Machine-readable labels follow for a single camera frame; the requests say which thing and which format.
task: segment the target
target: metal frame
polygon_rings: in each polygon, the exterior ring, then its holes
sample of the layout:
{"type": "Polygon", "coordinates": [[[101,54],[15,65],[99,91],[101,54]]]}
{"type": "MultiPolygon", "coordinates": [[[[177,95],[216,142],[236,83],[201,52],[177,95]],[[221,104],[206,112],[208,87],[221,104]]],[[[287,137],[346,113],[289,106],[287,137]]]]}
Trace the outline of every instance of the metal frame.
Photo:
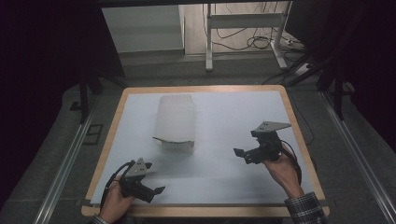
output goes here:
{"type": "Polygon", "coordinates": [[[64,189],[64,184],[66,183],[67,177],[70,174],[70,171],[73,167],[81,144],[84,140],[85,134],[90,127],[93,114],[96,108],[96,105],[99,101],[99,96],[93,96],[90,113],[88,114],[87,119],[84,123],[79,125],[78,132],[76,133],[75,138],[67,151],[67,154],[64,156],[64,160],[59,167],[58,173],[52,181],[51,186],[49,187],[49,191],[41,204],[40,209],[38,210],[37,216],[35,217],[34,224],[39,223],[49,223],[50,218],[52,216],[53,210],[55,209],[56,203],[61,196],[62,190],[64,189]]]}
{"type": "Polygon", "coordinates": [[[338,132],[343,137],[350,155],[352,156],[353,160],[361,171],[361,175],[363,176],[368,188],[373,193],[376,202],[379,205],[379,208],[381,209],[388,223],[396,223],[396,209],[392,199],[388,195],[382,183],[376,177],[373,169],[361,152],[361,148],[353,138],[347,125],[337,116],[335,111],[332,109],[333,103],[331,96],[329,96],[329,93],[325,93],[323,91],[320,91],[319,94],[322,97],[323,102],[326,105],[327,110],[338,132]]]}
{"type": "Polygon", "coordinates": [[[212,29],[256,27],[278,27],[276,38],[270,44],[280,69],[287,69],[286,62],[280,53],[279,42],[289,15],[290,5],[291,2],[288,2],[282,13],[212,15],[211,4],[207,4],[206,71],[213,70],[212,29]]]}

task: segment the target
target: wooden table edge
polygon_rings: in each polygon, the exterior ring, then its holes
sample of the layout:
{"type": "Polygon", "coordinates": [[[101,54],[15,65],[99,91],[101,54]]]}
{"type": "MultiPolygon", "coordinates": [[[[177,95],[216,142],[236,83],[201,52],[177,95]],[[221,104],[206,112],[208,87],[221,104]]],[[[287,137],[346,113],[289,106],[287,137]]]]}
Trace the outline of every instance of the wooden table edge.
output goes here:
{"type": "MultiPolygon", "coordinates": [[[[318,176],[315,172],[314,165],[311,161],[311,158],[308,153],[308,149],[305,145],[303,135],[300,131],[300,127],[297,122],[297,118],[295,117],[293,113],[293,109],[291,107],[290,99],[289,96],[287,95],[286,89],[283,86],[280,85],[218,85],[218,86],[181,86],[181,87],[138,87],[138,88],[126,88],[122,96],[120,98],[119,105],[117,106],[116,113],[114,115],[113,121],[111,123],[110,129],[107,134],[107,138],[104,144],[104,147],[102,149],[102,153],[99,157],[99,161],[96,165],[95,172],[92,176],[92,181],[89,186],[89,189],[87,191],[85,199],[90,201],[93,193],[96,189],[96,185],[101,177],[101,174],[105,168],[105,164],[107,161],[107,156],[110,152],[111,146],[114,141],[115,133],[117,130],[117,127],[119,126],[120,123],[120,118],[122,115],[122,111],[125,107],[126,100],[128,98],[129,94],[139,94],[139,93],[177,93],[177,92],[223,92],[223,91],[279,91],[282,101],[284,103],[284,106],[286,108],[286,111],[288,113],[288,117],[290,119],[291,123],[291,128],[294,131],[295,137],[297,139],[297,144],[301,150],[303,160],[307,169],[307,172],[309,174],[310,180],[312,182],[312,186],[314,188],[314,192],[318,197],[318,200],[320,201],[325,201],[325,196],[323,193],[323,190],[320,186],[320,183],[318,181],[318,176]]],[[[180,207],[166,207],[166,206],[155,206],[155,207],[147,207],[147,206],[131,206],[134,210],[130,209],[128,212],[128,215],[134,216],[134,217],[143,217],[144,214],[146,214],[149,217],[170,217],[171,215],[173,216],[176,211],[181,211],[181,210],[186,210],[190,211],[188,214],[183,214],[182,217],[202,217],[199,216],[199,214],[202,214],[204,212],[208,212],[207,210],[208,207],[210,207],[211,211],[213,210],[219,210],[216,214],[214,215],[215,217],[223,217],[227,214],[236,216],[236,214],[233,214],[235,212],[235,209],[239,209],[237,214],[240,214],[240,212],[246,212],[244,207],[240,206],[235,206],[235,207],[213,207],[213,206],[205,206],[205,207],[193,207],[193,209],[189,209],[188,206],[180,206],[180,207]]],[[[258,214],[250,214],[248,217],[263,217],[263,214],[267,214],[265,211],[268,209],[268,211],[272,211],[273,215],[275,217],[288,217],[289,216],[289,211],[286,209],[286,207],[256,207],[256,211],[260,211],[258,214]]],[[[326,205],[323,206],[323,211],[325,212],[326,215],[330,214],[330,208],[326,205]]],[[[93,206],[86,206],[83,205],[81,207],[81,214],[86,217],[91,217],[94,216],[94,214],[99,213],[99,207],[93,207],[93,206]]]]}

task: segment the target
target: folded paper object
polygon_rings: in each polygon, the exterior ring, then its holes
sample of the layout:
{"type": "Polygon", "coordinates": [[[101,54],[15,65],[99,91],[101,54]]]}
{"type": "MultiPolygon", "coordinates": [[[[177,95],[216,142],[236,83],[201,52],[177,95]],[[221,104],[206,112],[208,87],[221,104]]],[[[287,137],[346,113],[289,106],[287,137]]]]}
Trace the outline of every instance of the folded paper object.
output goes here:
{"type": "Polygon", "coordinates": [[[195,141],[195,104],[188,94],[165,95],[158,106],[154,139],[166,153],[191,153],[195,141]]]}

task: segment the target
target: gray floor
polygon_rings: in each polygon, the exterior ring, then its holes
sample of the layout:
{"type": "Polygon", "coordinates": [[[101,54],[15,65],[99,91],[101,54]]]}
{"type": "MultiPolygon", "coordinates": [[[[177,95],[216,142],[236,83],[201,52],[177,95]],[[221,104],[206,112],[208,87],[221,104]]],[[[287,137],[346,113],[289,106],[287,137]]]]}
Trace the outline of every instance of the gray floor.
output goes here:
{"type": "MultiPolygon", "coordinates": [[[[124,55],[121,60],[126,77],[120,80],[131,87],[260,85],[280,72],[272,53],[218,55],[211,73],[205,71],[205,60],[201,56],[147,55],[131,58],[124,55]]],[[[281,78],[273,78],[268,84],[277,83],[281,78]]],[[[331,210],[330,220],[332,223],[388,223],[316,91],[317,79],[318,76],[313,76],[288,88],[288,93],[309,153],[318,166],[318,178],[331,210]]],[[[85,203],[93,171],[122,93],[122,89],[114,83],[104,79],[101,81],[105,90],[99,96],[92,125],[102,124],[102,134],[97,144],[92,144],[91,137],[84,139],[86,144],[79,149],[49,223],[85,223],[90,220],[80,213],[81,205],[85,203]]],[[[80,113],[69,110],[71,104],[78,101],[78,87],[64,94],[64,106],[35,160],[1,211],[0,223],[32,223],[35,220],[65,152],[78,131],[80,113]]],[[[348,97],[344,97],[343,108],[348,128],[394,201],[396,155],[348,97]]],[[[201,219],[198,223],[209,221],[213,220],[201,219]]],[[[263,220],[250,221],[264,223],[263,220]]],[[[224,223],[224,220],[218,220],[218,223],[224,223]]],[[[285,219],[283,223],[290,223],[290,220],[285,219]]]]}

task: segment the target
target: sleeve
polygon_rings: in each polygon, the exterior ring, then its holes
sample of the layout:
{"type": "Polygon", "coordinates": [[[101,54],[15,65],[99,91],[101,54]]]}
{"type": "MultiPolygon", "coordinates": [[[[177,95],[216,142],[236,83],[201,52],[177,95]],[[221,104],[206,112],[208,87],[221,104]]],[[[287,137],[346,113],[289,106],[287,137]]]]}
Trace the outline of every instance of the sleeve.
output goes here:
{"type": "Polygon", "coordinates": [[[89,224],[109,224],[108,222],[102,220],[99,216],[95,215],[92,217],[89,224]]]}
{"type": "Polygon", "coordinates": [[[294,223],[329,223],[314,192],[307,193],[300,198],[287,199],[285,204],[294,223]]]}

